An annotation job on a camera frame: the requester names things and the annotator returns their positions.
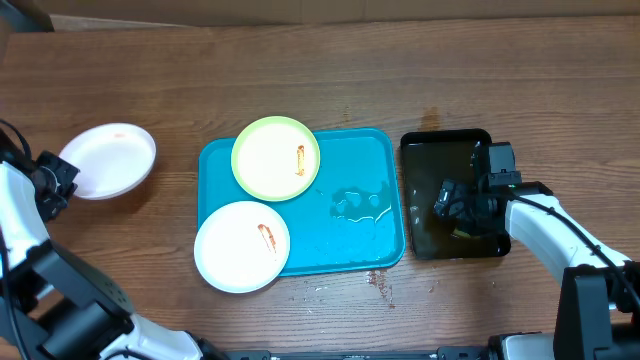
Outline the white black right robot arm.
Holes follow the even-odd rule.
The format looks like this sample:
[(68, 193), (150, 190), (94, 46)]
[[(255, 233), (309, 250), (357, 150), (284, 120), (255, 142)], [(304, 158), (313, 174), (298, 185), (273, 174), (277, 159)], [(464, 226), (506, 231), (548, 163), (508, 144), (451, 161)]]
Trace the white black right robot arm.
[(545, 185), (469, 187), (445, 180), (434, 213), (441, 221), (455, 221), (467, 236), (510, 236), (561, 286), (553, 333), (495, 336), (487, 358), (638, 358), (638, 262), (590, 234)]

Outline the green yellow scrub sponge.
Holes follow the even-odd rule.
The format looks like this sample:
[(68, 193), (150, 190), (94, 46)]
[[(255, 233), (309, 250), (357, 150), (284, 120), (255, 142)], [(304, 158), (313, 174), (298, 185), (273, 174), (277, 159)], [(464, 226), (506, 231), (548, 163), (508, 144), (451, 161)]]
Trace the green yellow scrub sponge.
[(452, 232), (452, 234), (451, 234), (451, 235), (453, 235), (453, 236), (455, 236), (455, 237), (459, 237), (459, 238), (471, 238), (471, 237), (472, 237), (472, 235), (470, 235), (470, 234), (468, 234), (468, 233), (466, 233), (466, 232), (464, 232), (464, 231), (461, 231), (461, 230), (459, 230), (459, 229), (455, 229), (455, 230)]

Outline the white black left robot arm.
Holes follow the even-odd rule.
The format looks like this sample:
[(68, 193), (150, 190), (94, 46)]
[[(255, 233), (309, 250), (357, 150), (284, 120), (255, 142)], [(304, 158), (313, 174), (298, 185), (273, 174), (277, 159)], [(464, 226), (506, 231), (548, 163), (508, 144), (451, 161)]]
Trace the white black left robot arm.
[(1, 153), (1, 336), (25, 359), (217, 359), (208, 342), (138, 315), (108, 276), (51, 240), (75, 167)]

